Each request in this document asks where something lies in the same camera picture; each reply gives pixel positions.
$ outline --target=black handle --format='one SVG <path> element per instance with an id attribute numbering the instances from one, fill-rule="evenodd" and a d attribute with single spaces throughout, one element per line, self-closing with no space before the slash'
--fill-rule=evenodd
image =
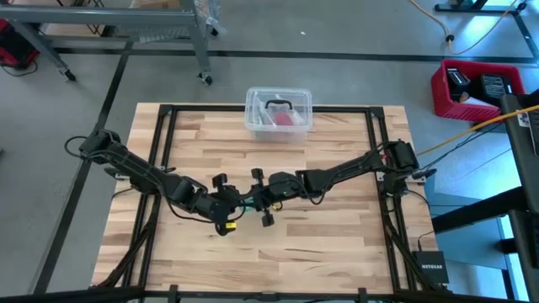
<path id="1" fill-rule="evenodd" d="M 268 108 L 268 106 L 270 106 L 270 104 L 288 104 L 288 108 L 290 110 L 292 110 L 292 102 L 290 102 L 288 100 L 270 100 L 270 101 L 266 101 L 266 108 Z"/>

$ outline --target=yellow cable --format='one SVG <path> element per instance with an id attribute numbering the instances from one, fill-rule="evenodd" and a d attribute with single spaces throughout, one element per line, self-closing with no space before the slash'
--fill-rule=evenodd
<path id="1" fill-rule="evenodd" d="M 491 119 L 491 120 L 484 121 L 483 123 L 479 123 L 478 125 L 473 126 L 471 129 L 465 130 L 465 131 L 463 131 L 462 133 L 460 133 L 460 134 L 458 134 L 458 135 L 456 135 L 456 136 L 453 136 L 452 138 L 450 138 L 450 139 L 448 139 L 448 140 L 445 140 L 445 141 L 441 142 L 440 144 L 438 144 L 438 145 L 436 145 L 436 146 L 432 146 L 432 147 L 429 148 L 428 150 L 425 150 L 425 151 L 422 151 L 422 152 L 418 153 L 417 155 L 418 155 L 418 156 L 421 156 L 421 155 L 426 154 L 427 152 L 432 152 L 432 151 L 435 150 L 436 148 L 441 147 L 441 146 L 444 146 L 444 145 L 447 144 L 447 143 L 453 142 L 454 140 L 456 140 L 456 139 L 458 139 L 458 138 L 464 136 L 465 134 L 469 134 L 469 133 L 471 133 L 472 131 L 478 130 L 478 129 L 480 129 L 480 128 L 482 128 L 482 127 L 485 127 L 485 126 L 487 126 L 487 125 L 489 125 L 489 124 L 492 124 L 492 123 L 494 123 L 494 122 L 498 122 L 498 121 L 503 120 L 503 119 L 506 119 L 506 118 L 514 117 L 514 116 L 516 116 L 516 115 L 518 115 L 518 114 L 527 113 L 527 112 L 532 111 L 532 110 L 539 110 L 539 105 L 531 106 L 531 107 L 529 107 L 529 108 L 527 108 L 527 109 L 517 110 L 517 111 L 515 111 L 515 112 L 513 112 L 513 113 L 510 113 L 510 114 L 500 115 L 500 117 L 496 117 L 496 118 L 493 118 L 493 119 Z"/>
<path id="2" fill-rule="evenodd" d="M 453 44 L 451 40 L 448 40 L 447 41 L 447 44 L 449 45 L 449 51 L 453 54 L 453 55 L 461 55 L 461 54 L 464 54 L 465 52 L 471 50 L 472 48 L 474 48 L 476 45 L 479 44 L 479 42 L 481 42 L 483 39 L 485 39 L 488 34 L 490 34 L 490 32 L 492 32 L 494 30 L 494 28 L 496 28 L 496 26 L 502 21 L 502 19 L 507 15 L 507 13 L 511 10 L 511 8 L 513 8 L 513 5 L 515 5 L 515 3 L 517 2 L 518 0 L 514 0 L 508 7 L 507 9 L 505 9 L 505 12 L 502 13 L 502 15 L 499 17 L 498 21 L 496 21 L 496 23 L 492 26 L 492 28 L 490 28 L 490 30 L 487 32 L 487 34 L 485 34 L 483 37 L 481 37 L 476 43 L 474 43 L 472 46 L 466 48 L 465 50 L 463 51 L 458 51 L 458 52 L 455 52 L 453 50 Z M 442 28 L 444 28 L 444 32 L 446 33 L 446 37 L 451 35 L 451 30 L 449 29 L 449 27 L 440 19 L 436 18 L 432 13 L 429 13 L 427 12 L 426 10 L 424 10 L 424 8 L 421 8 L 419 6 L 419 4 L 417 4 L 415 2 L 415 0 L 410 0 L 410 2 L 412 2 L 413 5 L 415 5 L 416 8 L 418 8 L 421 12 L 423 12 L 424 14 L 426 14 L 427 16 L 429 16 L 431 19 L 433 19 L 434 21 L 436 21 L 438 24 L 441 25 Z"/>

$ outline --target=red plastic bin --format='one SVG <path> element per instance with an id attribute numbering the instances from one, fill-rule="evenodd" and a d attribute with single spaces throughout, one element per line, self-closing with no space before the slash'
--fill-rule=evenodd
<path id="1" fill-rule="evenodd" d="M 437 116 L 476 122 L 490 120 L 499 116 L 499 109 L 496 108 L 453 102 L 449 93 L 446 72 L 448 67 L 457 68 L 470 80 L 474 80 L 485 73 L 503 76 L 510 81 L 514 94 L 525 93 L 519 70 L 514 66 L 444 59 L 431 80 L 432 97 L 435 101 L 435 113 Z"/>

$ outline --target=floor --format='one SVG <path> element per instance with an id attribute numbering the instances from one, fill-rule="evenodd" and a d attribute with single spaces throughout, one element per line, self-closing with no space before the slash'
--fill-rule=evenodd
<path id="1" fill-rule="evenodd" d="M 418 2 L 427 9 L 437 3 Z M 212 50 L 448 55 L 441 27 L 405 0 L 227 0 L 221 5 L 221 25 L 228 34 L 210 41 Z M 536 41 L 538 9 L 539 3 L 530 2 L 523 15 Z M 456 33 L 457 49 L 470 45 L 498 18 L 439 15 Z M 511 19 L 502 20 L 466 55 L 531 57 Z M 78 165 L 63 151 L 63 143 L 70 136 L 91 131 L 119 60 L 119 56 L 109 55 L 62 58 L 78 82 L 63 82 L 43 58 L 38 60 L 39 71 L 27 77 L 0 72 L 0 147 L 5 150 L 0 158 L 0 296 L 31 290 Z M 433 114 L 430 77 L 439 67 L 437 62 L 213 57 L 211 64 L 214 84 L 204 87 L 195 78 L 198 67 L 192 57 L 130 57 L 106 128 L 126 138 L 139 102 L 241 103 L 253 86 L 307 88 L 315 104 L 405 105 L 418 151 L 469 127 L 467 122 Z M 539 69 L 518 67 L 526 90 L 535 90 Z M 426 164 L 449 148 L 420 161 Z M 463 147 L 437 166 L 428 198 L 436 204 L 445 203 L 444 195 L 477 200 L 514 187 L 518 178 L 508 149 L 504 134 L 487 134 Z M 510 173 L 499 175 L 507 170 Z M 114 186 L 101 167 L 93 166 L 49 291 L 88 286 Z M 433 213 L 448 209 L 433 209 Z M 441 246 L 451 242 L 450 235 L 442 236 Z M 489 243 L 484 249 L 492 250 Z M 458 255 L 450 257 L 455 292 L 504 297 L 497 269 L 492 272 L 487 262 L 478 267 L 466 264 Z"/>

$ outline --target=black device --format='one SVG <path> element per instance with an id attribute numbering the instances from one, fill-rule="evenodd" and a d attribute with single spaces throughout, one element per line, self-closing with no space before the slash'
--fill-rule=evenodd
<path id="1" fill-rule="evenodd" d="M 443 252 L 413 252 L 421 272 L 434 284 L 448 284 L 446 259 Z"/>
<path id="2" fill-rule="evenodd" d="M 451 100 L 459 101 L 462 93 L 466 92 L 468 85 L 470 84 L 470 79 L 455 67 L 448 67 L 446 71 L 447 78 L 449 79 L 448 85 Z"/>
<path id="3" fill-rule="evenodd" d="M 506 94 L 513 94 L 513 88 L 509 80 L 503 76 L 483 74 L 472 80 L 467 92 L 478 100 L 501 107 L 499 100 Z"/>
<path id="4" fill-rule="evenodd" d="M 335 184 L 371 172 L 384 173 L 384 193 L 403 195 L 407 189 L 406 177 L 419 168 L 409 143 L 389 141 L 361 157 L 329 169 L 302 170 L 296 171 L 295 174 L 274 173 L 269 176 L 267 185 L 264 185 L 262 169 L 254 168 L 251 174 L 255 183 L 246 194 L 240 194 L 236 187 L 226 184 L 227 175 L 220 173 L 212 179 L 216 192 L 209 193 L 202 183 L 187 176 L 164 172 L 131 153 L 121 144 L 118 134 L 110 130 L 93 132 L 79 147 L 79 151 L 83 160 L 112 165 L 117 172 L 128 176 L 132 187 L 140 192 L 162 195 L 176 216 L 189 219 L 175 213 L 172 206 L 206 218 L 207 221 L 204 222 L 215 224 L 216 231 L 221 236 L 235 230 L 234 220 L 229 220 L 228 216 L 238 207 L 243 207 L 244 212 L 247 207 L 244 202 L 246 199 L 252 198 L 254 208 L 263 212 L 262 225 L 271 226 L 275 223 L 270 213 L 273 204 L 304 198 L 318 205 Z M 384 157 L 391 159 L 391 167 L 384 163 L 381 151 L 385 151 Z M 111 170 L 105 172 L 113 177 L 117 173 Z"/>

